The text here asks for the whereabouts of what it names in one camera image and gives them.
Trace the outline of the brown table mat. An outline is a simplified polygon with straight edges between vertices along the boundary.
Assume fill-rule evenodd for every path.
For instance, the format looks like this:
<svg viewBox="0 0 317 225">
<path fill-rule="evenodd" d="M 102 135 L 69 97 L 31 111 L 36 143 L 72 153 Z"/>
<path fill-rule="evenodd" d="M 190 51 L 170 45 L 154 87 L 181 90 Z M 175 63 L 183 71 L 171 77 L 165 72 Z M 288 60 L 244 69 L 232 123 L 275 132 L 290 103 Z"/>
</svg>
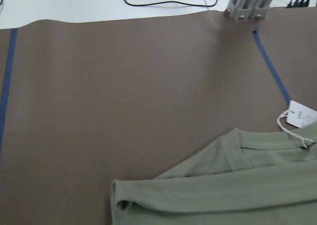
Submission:
<svg viewBox="0 0 317 225">
<path fill-rule="evenodd" d="M 282 132 L 291 98 L 317 107 L 316 8 L 18 30 L 0 159 L 3 225 L 113 225 L 114 180 L 148 180 L 237 128 Z"/>
</svg>

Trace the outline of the aluminium frame post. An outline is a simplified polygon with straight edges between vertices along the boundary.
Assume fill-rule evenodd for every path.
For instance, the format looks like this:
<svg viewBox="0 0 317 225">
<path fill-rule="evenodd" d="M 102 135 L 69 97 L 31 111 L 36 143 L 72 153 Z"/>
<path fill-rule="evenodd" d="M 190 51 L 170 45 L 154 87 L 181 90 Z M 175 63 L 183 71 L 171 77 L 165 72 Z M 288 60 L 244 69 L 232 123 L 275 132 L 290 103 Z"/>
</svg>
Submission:
<svg viewBox="0 0 317 225">
<path fill-rule="evenodd" d="M 272 0 L 230 0 L 224 15 L 233 20 L 265 18 Z"/>
</svg>

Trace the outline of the white shirt price tag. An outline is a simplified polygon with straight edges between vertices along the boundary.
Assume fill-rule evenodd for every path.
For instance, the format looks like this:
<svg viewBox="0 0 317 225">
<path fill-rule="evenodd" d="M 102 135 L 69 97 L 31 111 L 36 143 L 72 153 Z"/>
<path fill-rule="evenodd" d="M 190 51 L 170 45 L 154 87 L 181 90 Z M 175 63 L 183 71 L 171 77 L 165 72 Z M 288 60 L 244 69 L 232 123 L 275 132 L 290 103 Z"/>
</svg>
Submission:
<svg viewBox="0 0 317 225">
<path fill-rule="evenodd" d="M 285 128 L 281 123 L 283 118 L 285 118 L 286 122 L 292 126 L 304 128 L 317 122 L 317 112 L 315 110 L 312 110 L 311 108 L 308 108 L 294 100 L 290 100 L 288 109 L 277 117 L 276 123 L 282 131 L 292 137 L 295 137 L 296 139 L 299 139 L 301 142 L 300 148 L 303 150 L 309 149 L 317 143 L 315 140 L 303 137 L 302 135 L 291 132 L 289 129 Z"/>
</svg>

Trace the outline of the olive green long-sleeve shirt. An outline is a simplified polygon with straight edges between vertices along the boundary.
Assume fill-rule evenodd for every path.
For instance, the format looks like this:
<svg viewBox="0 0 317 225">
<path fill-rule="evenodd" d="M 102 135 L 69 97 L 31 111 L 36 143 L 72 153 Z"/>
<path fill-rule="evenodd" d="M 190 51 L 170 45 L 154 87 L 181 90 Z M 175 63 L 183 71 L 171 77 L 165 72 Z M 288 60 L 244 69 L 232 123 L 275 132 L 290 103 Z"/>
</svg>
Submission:
<svg viewBox="0 0 317 225">
<path fill-rule="evenodd" d="M 240 129 L 153 179 L 114 180 L 114 225 L 314 225 L 317 126 L 284 132 Z"/>
</svg>

